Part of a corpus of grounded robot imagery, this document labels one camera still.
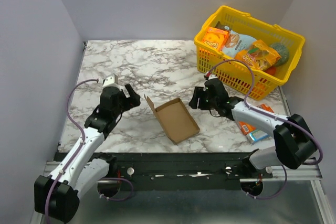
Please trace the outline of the brown cardboard box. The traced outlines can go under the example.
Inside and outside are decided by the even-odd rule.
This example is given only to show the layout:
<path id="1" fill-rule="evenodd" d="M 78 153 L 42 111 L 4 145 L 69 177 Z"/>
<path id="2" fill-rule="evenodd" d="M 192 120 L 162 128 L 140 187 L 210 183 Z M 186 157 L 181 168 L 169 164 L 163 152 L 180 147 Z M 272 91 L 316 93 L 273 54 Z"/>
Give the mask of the brown cardboard box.
<path id="1" fill-rule="evenodd" d="M 166 136 L 178 145 L 197 135 L 200 128 L 180 98 L 175 98 L 156 107 L 149 96 L 144 98 L 158 120 Z"/>

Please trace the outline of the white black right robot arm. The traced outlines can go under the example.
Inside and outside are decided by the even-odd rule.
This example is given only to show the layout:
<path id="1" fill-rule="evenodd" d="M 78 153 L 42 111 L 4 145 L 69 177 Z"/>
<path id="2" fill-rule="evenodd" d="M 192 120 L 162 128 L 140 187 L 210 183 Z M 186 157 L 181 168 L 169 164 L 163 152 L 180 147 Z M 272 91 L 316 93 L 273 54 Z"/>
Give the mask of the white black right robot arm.
<path id="1" fill-rule="evenodd" d="M 206 80 L 203 87 L 195 87 L 189 106 L 192 109 L 215 110 L 220 117 L 247 123 L 274 139 L 273 147 L 254 150 L 245 157 L 241 171 L 246 177 L 255 177 L 269 166 L 284 165 L 297 169 L 318 150 L 301 116 L 274 114 L 249 105 L 242 98 L 231 97 L 217 78 Z"/>

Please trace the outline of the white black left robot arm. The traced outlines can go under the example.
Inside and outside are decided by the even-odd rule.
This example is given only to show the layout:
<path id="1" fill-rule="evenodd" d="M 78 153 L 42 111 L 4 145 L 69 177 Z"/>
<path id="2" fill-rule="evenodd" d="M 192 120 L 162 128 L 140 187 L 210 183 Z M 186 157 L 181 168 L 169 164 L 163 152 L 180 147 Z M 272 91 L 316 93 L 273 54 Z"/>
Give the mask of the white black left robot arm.
<path id="1" fill-rule="evenodd" d="M 55 218 L 69 222 L 77 212 L 81 198 L 101 178 L 112 179 L 116 166 L 112 159 L 90 160 L 95 150 L 119 123 L 123 112 L 141 104 L 130 84 L 128 94 L 116 84 L 104 84 L 100 102 L 81 127 L 81 136 L 66 157 L 48 176 L 40 175 L 34 183 L 35 211 L 46 223 Z"/>

